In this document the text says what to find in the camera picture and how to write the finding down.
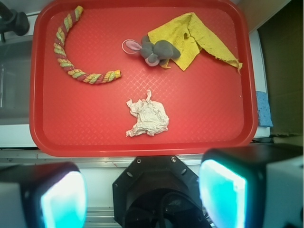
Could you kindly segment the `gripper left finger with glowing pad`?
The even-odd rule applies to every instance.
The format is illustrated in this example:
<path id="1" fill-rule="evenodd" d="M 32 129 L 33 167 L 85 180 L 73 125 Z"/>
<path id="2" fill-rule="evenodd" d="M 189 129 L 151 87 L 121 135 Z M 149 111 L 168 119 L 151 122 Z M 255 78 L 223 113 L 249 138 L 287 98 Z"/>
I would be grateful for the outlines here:
<path id="1" fill-rule="evenodd" d="M 82 228 L 87 204 L 86 180 L 72 162 L 0 168 L 2 228 Z"/>

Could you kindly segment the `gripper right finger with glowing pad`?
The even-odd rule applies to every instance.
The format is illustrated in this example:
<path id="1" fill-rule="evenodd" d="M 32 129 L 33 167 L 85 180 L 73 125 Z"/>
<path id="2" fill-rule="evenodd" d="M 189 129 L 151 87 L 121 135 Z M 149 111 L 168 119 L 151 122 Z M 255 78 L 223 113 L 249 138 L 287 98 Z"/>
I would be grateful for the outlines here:
<path id="1" fill-rule="evenodd" d="M 210 149 L 199 168 L 199 193 L 218 228 L 301 228 L 304 149 L 250 144 Z"/>

